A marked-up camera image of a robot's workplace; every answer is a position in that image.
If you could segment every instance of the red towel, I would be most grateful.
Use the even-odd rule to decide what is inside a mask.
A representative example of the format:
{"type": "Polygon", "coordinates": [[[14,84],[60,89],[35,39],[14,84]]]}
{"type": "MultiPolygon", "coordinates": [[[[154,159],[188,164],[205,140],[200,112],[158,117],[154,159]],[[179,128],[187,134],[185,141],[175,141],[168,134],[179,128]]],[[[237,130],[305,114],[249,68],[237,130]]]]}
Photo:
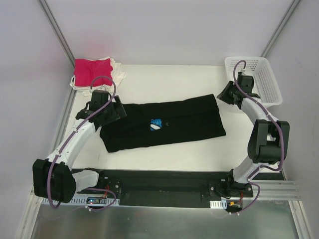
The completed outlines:
{"type": "MultiPolygon", "coordinates": [[[[98,76],[108,76],[112,79],[111,59],[90,61],[86,59],[75,59],[75,86],[90,86],[94,78],[98,76]]],[[[93,86],[108,85],[112,82],[106,78],[100,78],[93,83],[93,86]]]]}

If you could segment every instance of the white wall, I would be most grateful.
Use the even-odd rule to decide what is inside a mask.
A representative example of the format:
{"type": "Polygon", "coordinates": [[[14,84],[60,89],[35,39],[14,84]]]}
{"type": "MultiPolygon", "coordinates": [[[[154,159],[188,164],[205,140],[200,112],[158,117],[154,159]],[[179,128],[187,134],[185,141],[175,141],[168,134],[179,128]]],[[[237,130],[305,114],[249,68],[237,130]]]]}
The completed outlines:
{"type": "Polygon", "coordinates": [[[1,1],[0,31],[0,238],[11,239],[32,164],[53,146],[73,69],[37,1],[1,1]]]}
{"type": "Polygon", "coordinates": [[[75,58],[224,65],[258,56],[292,0],[48,0],[75,58]]]}
{"type": "Polygon", "coordinates": [[[285,173],[300,186],[315,238],[319,238],[319,1],[304,0],[269,60],[284,102],[272,112],[291,125],[285,173]]]}

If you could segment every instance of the clothing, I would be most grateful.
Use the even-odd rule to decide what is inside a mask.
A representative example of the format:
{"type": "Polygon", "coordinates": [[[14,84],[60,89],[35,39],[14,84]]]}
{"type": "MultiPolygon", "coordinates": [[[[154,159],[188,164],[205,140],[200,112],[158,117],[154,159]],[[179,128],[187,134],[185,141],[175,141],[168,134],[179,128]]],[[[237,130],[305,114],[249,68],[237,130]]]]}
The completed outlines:
{"type": "MultiPolygon", "coordinates": [[[[118,86],[125,78],[126,73],[123,71],[121,63],[115,62],[110,57],[99,60],[76,59],[74,76],[71,78],[70,86],[76,91],[82,91],[84,96],[91,96],[91,82],[101,75],[112,78],[118,86]]],[[[106,90],[112,93],[114,87],[109,79],[100,78],[94,82],[93,90],[106,90]]]]}
{"type": "Polygon", "coordinates": [[[127,116],[101,128],[108,152],[226,135],[214,95],[123,105],[127,116]]]}

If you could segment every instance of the cable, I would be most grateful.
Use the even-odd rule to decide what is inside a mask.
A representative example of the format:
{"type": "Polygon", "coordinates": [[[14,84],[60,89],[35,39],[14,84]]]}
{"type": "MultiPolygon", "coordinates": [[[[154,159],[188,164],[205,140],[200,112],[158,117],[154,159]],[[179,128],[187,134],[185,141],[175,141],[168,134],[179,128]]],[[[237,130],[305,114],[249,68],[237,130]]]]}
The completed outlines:
{"type": "Polygon", "coordinates": [[[54,167],[54,164],[55,162],[58,160],[59,158],[59,155],[62,153],[63,149],[66,147],[66,145],[69,143],[69,141],[71,140],[71,138],[76,134],[76,132],[81,128],[81,126],[86,122],[88,121],[90,118],[92,118],[93,116],[95,116],[96,114],[98,114],[100,111],[102,111],[106,106],[108,106],[108,104],[110,104],[110,102],[112,101],[112,99],[114,99],[115,97],[115,93],[116,93],[116,85],[114,83],[114,81],[112,80],[112,78],[108,77],[108,76],[98,76],[96,77],[92,83],[91,83],[91,88],[92,88],[92,85],[93,83],[99,79],[99,78],[107,78],[109,79],[113,86],[114,86],[114,92],[111,96],[111,98],[103,105],[101,106],[97,111],[93,112],[91,115],[89,115],[88,117],[86,117],[77,127],[76,127],[76,130],[73,131],[70,136],[66,139],[66,141],[63,143],[63,145],[61,146],[60,150],[58,151],[58,153],[56,154],[56,156],[54,157],[51,165],[50,165],[50,168],[49,168],[49,172],[48,172],[48,179],[47,179],[47,194],[48,194],[48,200],[49,200],[49,204],[51,206],[51,208],[53,209],[57,209],[59,206],[60,206],[60,203],[59,202],[56,206],[53,204],[53,201],[52,201],[52,196],[51,196],[51,176],[52,176],[52,171],[53,171],[53,167],[54,167]]]}
{"type": "Polygon", "coordinates": [[[217,194],[219,197],[222,197],[222,198],[226,198],[226,199],[230,199],[231,197],[226,197],[224,195],[222,195],[221,193],[219,193],[217,190],[214,191],[215,194],[217,194]]]}
{"type": "Polygon", "coordinates": [[[239,200],[241,205],[243,205],[243,197],[244,197],[244,193],[241,192],[240,193],[240,200],[239,200]]]}
{"type": "Polygon", "coordinates": [[[244,92],[240,86],[238,85],[238,82],[237,82],[237,79],[236,79],[236,69],[238,67],[238,65],[240,63],[244,63],[244,67],[243,69],[246,68],[246,65],[247,65],[247,62],[245,60],[240,60],[236,63],[236,65],[234,66],[234,70],[233,70],[233,77],[234,77],[234,83],[237,87],[237,89],[247,98],[249,98],[250,100],[252,100],[253,102],[255,102],[262,110],[263,112],[266,114],[267,118],[275,125],[276,129],[278,130],[278,134],[279,134],[279,140],[280,140],[280,146],[281,146],[281,155],[280,155],[280,163],[278,165],[278,168],[272,168],[272,167],[269,167],[267,165],[261,165],[260,167],[256,168],[254,172],[252,172],[248,177],[247,177],[247,181],[251,184],[251,185],[254,185],[258,188],[258,192],[257,192],[257,195],[256,197],[254,198],[254,200],[245,208],[243,208],[241,210],[244,211],[248,208],[250,208],[258,199],[259,195],[260,195],[260,186],[256,183],[253,183],[250,181],[250,179],[259,171],[260,168],[268,168],[272,171],[275,171],[275,172],[279,172],[282,167],[283,167],[283,164],[284,164],[284,159],[285,159],[285,146],[284,146],[284,136],[283,136],[283,132],[281,130],[281,128],[279,127],[279,125],[275,122],[275,120],[271,117],[271,114],[268,112],[268,110],[259,102],[257,101],[256,99],[254,99],[253,97],[249,96],[248,94],[246,94],[246,92],[244,92]]]}
{"type": "Polygon", "coordinates": [[[105,210],[105,209],[109,208],[109,207],[112,206],[114,203],[116,203],[116,195],[115,195],[115,193],[112,192],[112,191],[110,191],[110,190],[108,190],[108,189],[86,188],[85,190],[108,192],[108,193],[111,193],[111,194],[113,195],[113,197],[114,197],[114,200],[113,200],[110,204],[108,204],[108,205],[106,205],[106,206],[104,206],[104,207],[102,207],[102,208],[99,208],[99,209],[90,208],[89,211],[93,211],[93,212],[102,211],[102,210],[105,210]]]}
{"type": "Polygon", "coordinates": [[[90,101],[88,101],[86,104],[85,104],[85,107],[84,107],[84,109],[88,109],[88,106],[89,106],[89,104],[90,104],[91,102],[90,101]]]}
{"type": "MultiPolygon", "coordinates": [[[[110,189],[109,185],[106,185],[105,189],[109,190],[110,189]]],[[[105,194],[102,196],[102,198],[103,199],[106,198],[107,195],[108,195],[108,192],[106,191],[105,194]]]]}

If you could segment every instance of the plastic basket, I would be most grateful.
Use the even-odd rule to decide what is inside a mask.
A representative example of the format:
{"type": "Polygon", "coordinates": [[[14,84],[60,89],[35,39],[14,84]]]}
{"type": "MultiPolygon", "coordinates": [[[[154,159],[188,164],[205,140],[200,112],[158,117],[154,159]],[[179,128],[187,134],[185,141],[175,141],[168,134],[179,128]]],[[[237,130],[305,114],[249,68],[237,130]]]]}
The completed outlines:
{"type": "MultiPolygon", "coordinates": [[[[233,70],[236,63],[240,60],[247,62],[245,74],[254,77],[255,86],[253,93],[260,96],[263,105],[266,107],[280,105],[283,102],[283,98],[274,72],[266,58],[252,56],[227,57],[225,59],[225,66],[228,80],[234,81],[233,70]]],[[[236,73],[240,71],[243,66],[244,63],[240,63],[236,69],[236,73]]]]}

